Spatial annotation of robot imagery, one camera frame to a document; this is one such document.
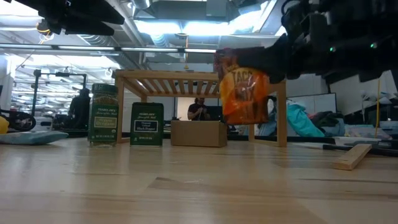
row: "wooden block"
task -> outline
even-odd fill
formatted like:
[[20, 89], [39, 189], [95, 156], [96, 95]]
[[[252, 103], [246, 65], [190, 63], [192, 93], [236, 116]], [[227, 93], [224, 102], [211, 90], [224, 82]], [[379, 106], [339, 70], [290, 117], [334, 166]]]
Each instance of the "wooden block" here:
[[333, 162], [334, 169], [341, 170], [353, 170], [356, 165], [363, 159], [366, 153], [371, 150], [372, 145], [370, 144], [357, 144], [344, 155], [340, 156], [335, 162]]

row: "person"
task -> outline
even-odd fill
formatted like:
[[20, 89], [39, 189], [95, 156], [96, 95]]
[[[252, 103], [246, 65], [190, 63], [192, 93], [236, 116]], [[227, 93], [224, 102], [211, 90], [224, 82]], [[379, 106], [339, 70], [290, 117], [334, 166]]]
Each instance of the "person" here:
[[68, 116], [73, 118], [72, 124], [70, 124], [73, 129], [87, 129], [88, 127], [88, 117], [90, 113], [90, 91], [87, 88], [80, 90], [78, 97], [72, 99], [69, 107]]
[[191, 121], [210, 120], [204, 98], [195, 98], [195, 103], [188, 108], [188, 119]]

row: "taco chip bag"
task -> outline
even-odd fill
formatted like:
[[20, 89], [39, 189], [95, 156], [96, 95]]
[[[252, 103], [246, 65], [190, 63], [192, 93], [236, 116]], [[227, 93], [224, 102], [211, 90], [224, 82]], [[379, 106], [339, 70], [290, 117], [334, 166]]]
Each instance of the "taco chip bag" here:
[[267, 90], [269, 77], [253, 68], [242, 68], [237, 56], [249, 55], [249, 49], [218, 50], [215, 70], [220, 80], [220, 98], [227, 124], [268, 122]]

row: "wooden table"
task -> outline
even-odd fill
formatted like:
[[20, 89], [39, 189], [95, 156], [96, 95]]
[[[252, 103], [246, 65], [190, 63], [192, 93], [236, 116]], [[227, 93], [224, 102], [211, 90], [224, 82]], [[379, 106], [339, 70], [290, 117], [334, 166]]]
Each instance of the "wooden table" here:
[[[118, 143], [129, 142], [129, 138], [122, 138], [123, 130], [123, 101], [124, 89], [141, 98], [141, 102], [147, 102], [148, 96], [171, 97], [203, 97], [219, 98], [219, 86], [217, 73], [213, 72], [172, 72], [156, 70], [117, 70], [115, 85], [119, 88], [119, 118], [118, 118]], [[286, 122], [286, 82], [269, 85], [268, 94], [277, 94], [277, 142], [257, 140], [254, 138], [254, 125], [249, 126], [249, 140], [271, 146], [286, 147], [287, 122]]]
[[96, 149], [86, 139], [0, 146], [0, 223], [398, 223], [398, 163], [230, 141]]

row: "ceiling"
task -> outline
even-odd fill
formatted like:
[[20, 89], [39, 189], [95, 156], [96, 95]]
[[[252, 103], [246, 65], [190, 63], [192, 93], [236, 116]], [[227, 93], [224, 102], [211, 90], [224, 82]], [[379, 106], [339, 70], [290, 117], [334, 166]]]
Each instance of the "ceiling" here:
[[[268, 47], [278, 38], [275, 34], [281, 27], [280, 7], [285, 0], [258, 0], [257, 11], [239, 15], [236, 5], [239, 1], [208, 0], [206, 1], [152, 1], [150, 8], [139, 10], [130, 1], [107, 0], [125, 17], [121, 26], [109, 24], [115, 33], [112, 37], [101, 38], [102, 43], [119, 46], [157, 46], [157, 37], [169, 47], [186, 47], [195, 49], [223, 49], [226, 47]], [[225, 13], [217, 5], [227, 5]], [[51, 44], [51, 45], [92, 45], [84, 35], [52, 35], [44, 37], [37, 32], [36, 24], [41, 21], [37, 11], [16, 1], [0, 1], [0, 43], [13, 44]], [[188, 34], [188, 41], [177, 37], [176, 32]], [[28, 108], [31, 101], [33, 71], [85, 73], [88, 75], [88, 88], [91, 83], [112, 83], [111, 71], [118, 68], [181, 70], [187, 63], [190, 70], [208, 70], [212, 67], [212, 54], [160, 53], [116, 53], [62, 51], [62, 50], [26, 50], [0, 49], [3, 57], [18, 67], [16, 70], [13, 105]], [[41, 93], [39, 101], [48, 111], [59, 112], [68, 107], [71, 97], [78, 93], [82, 77], [72, 76], [59, 79], [43, 75], [39, 80], [40, 92], [61, 92], [59, 97]]]

